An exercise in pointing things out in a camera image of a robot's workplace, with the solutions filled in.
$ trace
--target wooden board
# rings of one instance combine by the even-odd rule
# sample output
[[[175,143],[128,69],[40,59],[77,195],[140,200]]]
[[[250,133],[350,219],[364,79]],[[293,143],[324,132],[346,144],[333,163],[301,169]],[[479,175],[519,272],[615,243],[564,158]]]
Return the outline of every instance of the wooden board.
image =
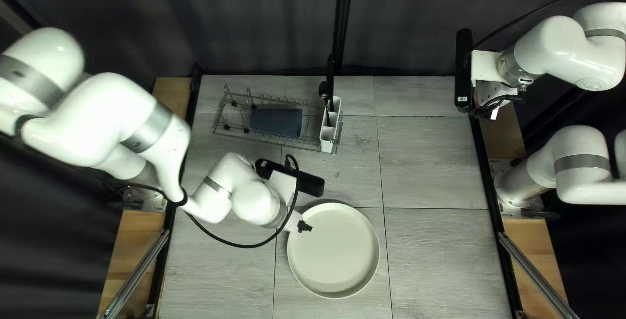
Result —
[[[480,120],[483,139],[490,158],[515,159],[526,155],[524,139],[513,104],[500,108],[494,122]]]
[[[189,102],[190,84],[191,78],[157,78],[153,95],[159,102],[184,118]],[[158,237],[159,231],[163,228],[164,219],[164,214],[153,212],[123,212],[97,317],[113,299],[152,242]],[[150,295],[153,269],[154,264],[146,270],[137,289],[120,312],[121,318],[139,316],[145,310]]]
[[[550,234],[544,219],[505,219],[505,232],[524,255],[544,275],[552,287],[567,301],[559,264],[554,255]],[[515,280],[528,319],[560,319],[539,289],[530,281],[519,265],[513,263]]]
[[[512,104],[501,107],[494,122],[481,120],[487,155],[496,159],[515,159],[526,155],[520,125]],[[524,255],[567,301],[559,264],[552,249],[544,219],[503,219],[505,232]],[[513,271],[520,293],[521,306],[528,319],[560,319],[526,273],[513,261]]]

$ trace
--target metal rail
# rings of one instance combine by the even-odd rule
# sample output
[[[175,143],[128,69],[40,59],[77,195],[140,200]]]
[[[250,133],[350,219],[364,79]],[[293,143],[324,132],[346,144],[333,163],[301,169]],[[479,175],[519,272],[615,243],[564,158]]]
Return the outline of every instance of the metal rail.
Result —
[[[150,263],[157,257],[157,254],[161,251],[161,248],[163,248],[169,238],[170,230],[162,230],[161,235],[152,243],[146,254],[143,255],[143,258],[139,261],[135,269],[133,269],[133,272],[128,279],[126,279],[126,282],[124,282],[120,290],[115,294],[115,297],[111,299],[111,303],[106,306],[105,311],[102,312],[99,319],[117,318],[122,307],[124,307],[124,304],[137,288],[137,284],[139,284],[139,281],[150,266]]]
[[[537,270],[533,263],[526,258],[524,253],[517,248],[515,243],[503,232],[498,232],[500,244],[505,248],[520,267],[524,270],[530,280],[542,292],[544,297],[550,302],[552,307],[559,313],[563,319],[580,319],[578,315],[567,305],[555,289],[548,283],[548,280]]]

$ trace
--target black cable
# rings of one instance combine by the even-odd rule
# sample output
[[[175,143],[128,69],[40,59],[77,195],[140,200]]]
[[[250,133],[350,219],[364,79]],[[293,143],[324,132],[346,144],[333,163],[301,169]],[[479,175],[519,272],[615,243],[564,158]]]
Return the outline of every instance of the black cable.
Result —
[[[289,221],[289,218],[291,217],[293,208],[295,207],[295,200],[298,198],[298,191],[300,190],[300,167],[298,167],[298,162],[295,160],[295,157],[293,157],[293,155],[291,154],[285,155],[285,166],[287,166],[287,160],[289,159],[291,159],[293,163],[293,168],[295,169],[295,192],[293,193],[293,202],[291,203],[291,207],[289,207],[289,212],[287,212],[287,216],[285,217],[285,220],[282,222],[280,227],[277,228],[276,232],[270,237],[268,237],[265,241],[262,241],[260,243],[255,243],[255,244],[239,244],[239,243],[227,241],[223,238],[220,238],[212,234],[209,230],[204,228],[204,226],[202,226],[200,222],[192,216],[192,214],[189,214],[188,212],[185,212],[185,214],[187,214],[187,216],[190,219],[192,219],[193,223],[196,224],[196,226],[198,226],[198,228],[200,228],[202,232],[209,235],[211,238],[215,239],[216,241],[220,241],[224,244],[228,244],[229,246],[233,246],[237,248],[256,248],[256,247],[261,247],[262,245],[269,243],[271,240],[276,238],[276,236],[283,230],[283,228],[285,228],[287,221]]]
[[[478,43],[476,43],[474,46],[471,47],[470,51],[468,51],[465,56],[463,57],[463,62],[467,63],[467,58],[470,55],[470,53],[474,50],[476,50],[479,46],[481,46],[482,44],[484,44],[485,42],[487,42],[489,39],[493,38],[495,35],[497,35],[498,33],[504,31],[505,29],[511,27],[514,24],[519,23],[520,21],[522,21],[523,19],[529,18],[530,16],[533,16],[541,11],[544,11],[548,8],[551,8],[554,5],[557,5],[559,3],[562,3],[564,1],[567,0],[555,0],[552,1],[551,3],[545,4],[539,8],[534,9],[533,11],[530,11],[524,15],[522,15],[521,17],[518,17],[512,21],[510,21],[509,23],[506,23],[505,25],[503,25],[502,27],[497,28],[496,30],[492,31],[489,35],[485,36],[483,39],[481,39]]]
[[[271,242],[271,240],[276,238],[276,236],[285,228],[285,225],[287,225],[287,222],[289,221],[289,218],[291,217],[291,214],[293,213],[293,208],[295,207],[295,201],[298,198],[298,192],[300,191],[300,167],[298,166],[298,162],[295,160],[295,157],[293,157],[293,155],[291,154],[285,155],[285,166],[287,166],[287,163],[289,162],[289,160],[291,160],[293,164],[293,169],[295,170],[295,192],[293,193],[293,202],[291,203],[291,206],[289,207],[289,211],[287,212],[287,216],[285,217],[285,220],[283,220],[280,227],[277,228],[276,232],[272,234],[270,237],[268,237],[265,241],[255,243],[255,244],[239,244],[239,243],[227,241],[221,237],[218,237],[217,235],[212,234],[209,230],[207,230],[204,226],[202,226],[202,224],[200,224],[200,222],[196,218],[194,218],[192,214],[189,214],[186,211],[185,211],[185,214],[187,214],[187,216],[190,219],[192,219],[193,223],[196,224],[196,226],[198,226],[198,228],[202,230],[202,232],[209,235],[211,238],[215,239],[216,241],[219,241],[224,244],[228,244],[229,246],[233,246],[237,248],[256,248],[256,247],[261,247]],[[153,190],[155,192],[159,192],[160,194],[163,195],[163,198],[167,199],[167,197],[165,196],[165,193],[163,193],[162,190],[156,187],[148,186],[145,184],[132,183],[132,182],[125,182],[124,185],[125,185],[124,188],[128,186],[128,187],[137,187],[137,188]]]
[[[495,108],[499,107],[502,104],[502,101],[523,101],[525,99],[525,90],[520,90],[520,95],[500,95],[499,97],[493,97],[481,107],[473,109],[469,114],[475,117],[484,117],[492,112]]]

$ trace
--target dish rack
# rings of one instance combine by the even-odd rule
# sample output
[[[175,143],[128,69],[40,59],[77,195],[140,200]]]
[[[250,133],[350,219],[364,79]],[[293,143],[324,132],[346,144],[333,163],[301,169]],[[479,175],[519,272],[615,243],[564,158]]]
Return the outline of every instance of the dish rack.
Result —
[[[339,97],[334,97],[334,100],[336,103],[340,102]],[[325,126],[325,107],[321,103],[290,101],[289,99],[278,99],[265,95],[255,96],[250,88],[246,89],[245,94],[232,93],[228,84],[224,84],[224,100],[220,103],[213,133],[284,147],[337,154],[343,127],[343,112],[340,110],[340,106],[337,104],[335,106],[339,109],[337,114],[331,113],[331,120],[335,123],[334,128],[331,128]],[[252,129],[250,113],[255,108],[301,109],[302,131],[300,136],[292,138]]]

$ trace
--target gray metal band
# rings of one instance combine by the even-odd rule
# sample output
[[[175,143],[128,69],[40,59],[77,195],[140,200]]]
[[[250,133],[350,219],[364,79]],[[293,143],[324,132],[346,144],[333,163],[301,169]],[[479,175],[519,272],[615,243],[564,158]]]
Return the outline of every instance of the gray metal band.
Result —
[[[211,179],[210,177],[208,177],[208,176],[207,176],[207,177],[205,177],[205,178],[204,178],[204,180],[203,180],[202,182],[204,182],[205,184],[207,184],[207,186],[209,186],[209,187],[213,188],[213,190],[214,190],[215,192],[218,192],[218,193],[219,193],[219,192],[222,192],[222,191],[226,192],[226,193],[227,193],[227,195],[226,195],[226,196],[227,196],[227,198],[228,198],[228,199],[230,199],[230,198],[233,196],[233,194],[232,194],[232,193],[230,193],[230,192],[229,192],[226,188],[224,188],[224,187],[220,186],[220,184],[219,184],[219,183],[215,182],[214,180],[212,180],[212,179]]]
[[[505,80],[506,86],[517,88],[523,84],[532,84],[542,75],[526,72],[515,59],[513,49],[506,50],[498,60],[498,73]]]
[[[554,173],[557,174],[561,171],[575,169],[577,167],[597,167],[598,169],[611,171],[611,164],[604,156],[579,154],[564,156],[555,161]]]
[[[124,140],[123,146],[129,148],[134,153],[145,152],[156,143],[165,129],[170,124],[172,112],[168,108],[157,103],[148,119],[128,139]]]
[[[626,40],[626,34],[623,31],[619,31],[617,29],[593,29],[585,31],[585,37],[590,38],[591,36],[615,36],[616,38],[620,38],[622,40]]]
[[[48,77],[20,60],[0,55],[0,77],[26,91],[51,108],[63,97],[63,91]]]

